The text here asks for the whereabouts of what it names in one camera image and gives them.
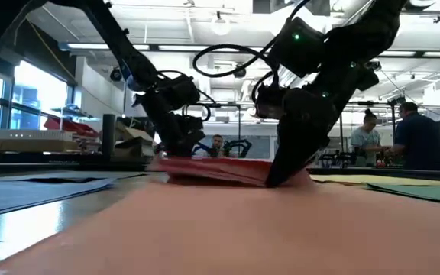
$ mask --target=red object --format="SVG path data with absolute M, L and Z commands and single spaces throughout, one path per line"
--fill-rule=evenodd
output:
M 45 128 L 48 130 L 60 130 L 60 119 L 58 118 L 47 118 L 44 124 Z M 62 121 L 62 130 L 75 132 L 80 136 L 89 137 L 89 138 L 97 138 L 99 133 L 95 131 L 93 128 L 88 125 L 77 123 L 74 121 L 69 121 L 64 119 Z
M 206 179 L 224 180 L 231 183 L 236 182 L 236 186 L 264 187 L 264 181 L 267 178 L 270 167 L 271 162 L 262 160 L 158 157 L 149 165 L 148 169 L 150 171 L 167 172 L 171 177 L 195 176 Z M 302 177 L 302 182 L 310 181 L 309 174 L 306 170 L 300 171 L 298 176 Z

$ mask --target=ceiling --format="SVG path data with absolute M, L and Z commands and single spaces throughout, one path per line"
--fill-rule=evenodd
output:
M 326 31 L 333 25 L 344 24 L 349 18 L 357 18 L 367 0 L 326 0 L 331 6 L 331 16 L 315 16 L 303 9 L 298 16 L 314 28 Z M 134 44 L 199 44 L 220 43 L 262 47 L 282 27 L 284 18 L 293 10 L 289 6 L 269 15 L 253 14 L 253 0 L 195 0 L 194 7 L 188 0 L 111 0 L 112 14 L 118 23 L 130 31 Z M 227 34 L 218 35 L 221 28 L 212 21 L 220 11 L 222 19 L 230 22 Z M 428 8 L 425 15 L 401 15 L 401 28 L 391 50 L 440 50 L 440 1 Z M 59 42 L 103 43 L 96 29 L 82 11 L 51 3 L 33 11 L 30 21 L 42 28 Z M 108 77 L 115 58 L 108 51 L 86 51 L 88 64 Z M 194 53 L 145 53 L 158 68 L 182 70 L 197 79 L 201 88 L 214 98 L 248 99 L 242 96 L 251 89 L 245 81 L 261 78 L 266 65 L 256 62 L 247 69 L 247 79 L 233 76 L 223 79 L 205 79 L 191 69 Z M 251 57 L 245 54 L 214 53 L 200 60 L 206 70 L 229 70 L 235 63 L 244 63 Z M 397 95 L 397 88 L 416 101 L 422 100 L 424 87 L 440 79 L 440 60 L 380 58 L 382 72 L 378 73 L 380 84 L 364 92 L 357 91 L 354 100 L 384 101 Z

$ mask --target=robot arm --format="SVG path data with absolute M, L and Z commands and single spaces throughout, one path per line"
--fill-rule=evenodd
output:
M 298 11 L 309 0 L 296 7 Z M 47 0 L 0 0 L 0 50 L 5 40 L 15 33 L 26 15 Z M 83 10 L 107 43 L 123 78 L 130 89 L 144 91 L 138 99 L 154 123 L 161 148 L 169 155 L 190 157 L 194 145 L 204 137 L 201 118 L 174 115 L 171 111 L 199 100 L 191 78 L 180 74 L 170 79 L 133 48 L 126 32 L 102 0 L 52 0 Z M 379 80 L 366 67 L 366 62 L 388 49 L 400 26 L 399 16 L 407 0 L 375 0 L 369 10 L 353 25 L 321 34 L 293 12 L 283 30 L 256 58 L 262 58 L 273 68 L 273 84 L 260 85 L 256 103 L 261 118 L 280 120 L 280 146 L 266 185 L 275 187 L 306 166 L 316 151 L 328 143 L 327 134 L 342 113 L 356 89 L 365 90 Z M 273 47 L 268 57 L 264 54 Z M 203 50 L 195 58 L 205 54 Z M 254 60 L 235 71 L 243 70 Z M 280 88 L 275 70 L 283 65 L 299 77 L 319 73 L 314 82 L 302 88 Z
M 257 115 L 280 120 L 280 146 L 266 181 L 268 187 L 288 180 L 328 144 L 328 132 L 356 89 L 364 91 L 379 83 L 367 62 L 393 44 L 406 2 L 375 0 L 356 23 L 337 27 L 327 35 L 299 18 L 285 24 L 269 58 L 299 77 L 319 74 L 302 88 L 281 89 L 273 83 L 258 90 Z

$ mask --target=man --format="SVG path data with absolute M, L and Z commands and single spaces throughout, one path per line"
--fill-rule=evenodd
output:
M 405 169 L 440 170 L 440 140 L 437 122 L 417 112 L 417 105 L 405 102 L 400 108 L 403 120 L 396 128 L 391 154 L 402 154 Z
M 202 157 L 224 157 L 223 137 L 220 134 L 216 134 L 212 137 L 212 146 L 210 150 L 203 151 Z

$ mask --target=person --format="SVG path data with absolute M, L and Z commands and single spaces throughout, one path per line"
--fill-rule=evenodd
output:
M 403 155 L 403 168 L 440 170 L 440 137 L 437 122 L 418 112 L 413 102 L 399 107 L 403 119 L 396 128 L 395 144 L 389 154 Z
M 212 137 L 212 146 L 210 150 L 203 151 L 202 157 L 225 157 L 223 151 L 223 137 L 220 134 L 215 134 Z
M 377 152 L 384 151 L 386 147 L 381 146 L 381 136 L 374 130 L 377 123 L 376 115 L 367 109 L 364 112 L 363 126 L 354 130 L 351 135 L 351 145 L 356 153 L 356 165 L 372 167 L 376 166 Z

